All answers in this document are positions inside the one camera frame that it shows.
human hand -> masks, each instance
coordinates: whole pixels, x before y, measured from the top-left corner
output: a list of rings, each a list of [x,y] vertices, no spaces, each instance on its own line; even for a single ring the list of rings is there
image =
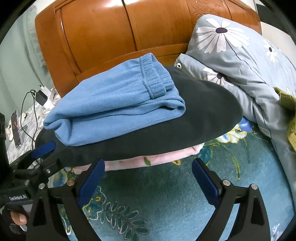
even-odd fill
[[[27,224],[27,218],[25,215],[19,212],[16,212],[14,210],[10,211],[10,215],[11,215],[11,219],[14,221],[16,225],[21,226],[21,225]]]

cable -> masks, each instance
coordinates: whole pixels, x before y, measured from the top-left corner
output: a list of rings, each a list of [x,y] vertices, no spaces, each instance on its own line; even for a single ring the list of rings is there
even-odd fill
[[[35,96],[33,97],[33,95],[32,95],[32,97],[33,97],[33,99],[34,99],[34,114],[35,114],[35,119],[36,119],[36,130],[35,130],[34,135],[33,135],[33,140],[34,140],[35,135],[36,135],[37,130],[38,130],[38,120],[37,120],[36,109],[35,109],[36,94],[37,94],[37,89],[38,89],[38,87],[41,87],[41,85],[37,85],[37,87],[36,87],[36,89],[35,89]]]
[[[22,101],[22,108],[21,108],[21,115],[20,115],[20,126],[21,126],[22,130],[26,133],[26,135],[27,135],[28,137],[30,137],[30,138],[32,139],[32,141],[34,141],[34,139],[33,139],[33,138],[32,138],[32,137],[31,137],[31,136],[25,131],[25,129],[24,129],[23,126],[22,126],[22,109],[23,109],[23,106],[24,106],[25,99],[26,99],[26,97],[27,97],[27,95],[28,95],[29,93],[30,93],[31,95],[33,95],[31,91],[27,92],[26,95],[25,95],[25,97],[24,97],[24,100]]]
[[[36,108],[35,108],[35,99],[36,99],[36,93],[37,93],[37,88],[38,88],[38,87],[41,87],[41,85],[38,85],[38,86],[36,87],[35,90],[31,89],[29,92],[26,93],[26,95],[25,95],[25,97],[24,97],[24,100],[22,101],[21,116],[20,116],[20,126],[21,126],[22,130],[24,131],[24,133],[25,133],[27,136],[29,136],[29,137],[31,138],[31,140],[32,140],[32,142],[31,142],[32,150],[34,149],[34,147],[33,147],[33,142],[35,142],[34,138],[35,138],[35,135],[36,135],[37,130],[38,130],[38,120],[37,120]],[[23,110],[23,106],[24,106],[25,99],[26,99],[26,97],[27,97],[27,95],[28,95],[29,93],[32,95],[32,98],[33,98],[33,102],[34,102],[34,103],[33,103],[33,106],[34,106],[34,114],[35,114],[35,119],[36,119],[36,130],[35,130],[35,132],[34,132],[33,137],[31,137],[31,136],[30,136],[30,135],[24,130],[24,128],[22,127],[22,110]]]

blue gripper pad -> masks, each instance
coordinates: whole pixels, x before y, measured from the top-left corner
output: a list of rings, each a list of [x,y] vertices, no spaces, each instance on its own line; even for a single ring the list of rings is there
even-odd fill
[[[80,208],[82,208],[84,205],[87,205],[89,203],[104,172],[105,172],[105,162],[103,159],[100,159],[80,188],[79,199],[77,200],[77,205]]]
[[[219,207],[219,190],[197,159],[192,162],[192,173],[208,203],[215,206],[215,208]]]
[[[45,154],[47,154],[48,152],[51,152],[55,149],[55,143],[54,142],[48,142],[43,146],[40,146],[36,149],[33,150],[31,157],[33,159],[39,159],[42,156],[44,156]]]

folded blue pants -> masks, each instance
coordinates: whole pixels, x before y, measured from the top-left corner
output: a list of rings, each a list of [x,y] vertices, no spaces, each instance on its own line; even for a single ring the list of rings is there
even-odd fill
[[[168,121],[184,112],[184,100],[170,74],[149,53],[82,81],[60,100],[43,124],[45,129],[54,129],[63,144],[81,146]]]

phone screen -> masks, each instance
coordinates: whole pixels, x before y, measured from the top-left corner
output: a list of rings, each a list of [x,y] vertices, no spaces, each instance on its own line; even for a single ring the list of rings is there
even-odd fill
[[[22,144],[22,140],[20,138],[20,130],[18,126],[17,110],[15,110],[11,115],[11,127],[13,139],[15,141],[15,147],[19,147]]]

